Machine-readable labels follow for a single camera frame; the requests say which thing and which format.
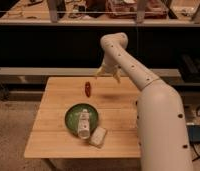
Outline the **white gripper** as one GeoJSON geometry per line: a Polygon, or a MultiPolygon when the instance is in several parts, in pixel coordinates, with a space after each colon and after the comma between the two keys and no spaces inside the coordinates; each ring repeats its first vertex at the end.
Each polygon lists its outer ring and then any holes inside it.
{"type": "Polygon", "coordinates": [[[104,61],[102,63],[102,66],[96,70],[94,77],[98,78],[98,77],[102,76],[104,73],[114,74],[113,75],[114,79],[117,81],[117,83],[120,84],[121,77],[120,77],[120,74],[118,71],[119,71],[119,66],[116,63],[109,63],[109,62],[104,61]]]}

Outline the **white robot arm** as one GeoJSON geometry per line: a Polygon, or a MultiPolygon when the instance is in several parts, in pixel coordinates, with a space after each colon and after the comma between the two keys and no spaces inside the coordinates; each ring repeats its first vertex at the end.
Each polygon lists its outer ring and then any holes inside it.
{"type": "Polygon", "coordinates": [[[181,96],[158,75],[131,56],[125,33],[100,39],[104,58],[98,75],[119,70],[140,90],[137,125],[142,171],[194,171],[181,96]]]}

